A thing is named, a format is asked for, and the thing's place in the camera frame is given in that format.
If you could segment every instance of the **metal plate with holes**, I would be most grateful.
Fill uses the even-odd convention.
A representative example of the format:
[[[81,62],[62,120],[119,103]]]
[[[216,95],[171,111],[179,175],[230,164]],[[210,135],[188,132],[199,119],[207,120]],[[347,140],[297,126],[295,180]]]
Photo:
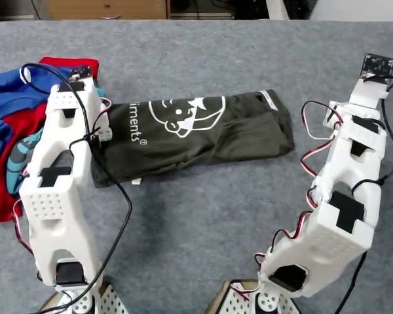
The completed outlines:
[[[69,297],[63,294],[58,305],[67,304],[70,301]],[[50,312],[51,314],[72,314],[73,307],[69,307],[64,312]],[[109,285],[101,297],[101,307],[100,307],[100,314],[128,314],[124,304],[118,298],[117,293],[114,291],[113,287]]]
[[[117,293],[111,285],[108,286],[101,298],[100,314],[128,314]]]
[[[265,311],[265,313],[272,312],[276,308],[278,308],[278,314],[300,313],[294,302],[282,294],[280,294],[278,300],[276,300],[276,297],[268,295],[267,293],[259,293],[258,295],[257,301],[259,303],[259,308]]]
[[[237,289],[244,290],[241,283],[233,283]],[[219,308],[219,314],[249,314],[249,301],[244,299],[239,293],[233,289],[229,289],[224,301]]]

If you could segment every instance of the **wooden drawer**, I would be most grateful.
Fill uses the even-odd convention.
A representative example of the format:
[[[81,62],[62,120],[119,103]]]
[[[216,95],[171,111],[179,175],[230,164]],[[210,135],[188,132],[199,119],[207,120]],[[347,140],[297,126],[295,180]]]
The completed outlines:
[[[47,0],[47,3],[53,20],[147,20],[168,17],[166,0]]]

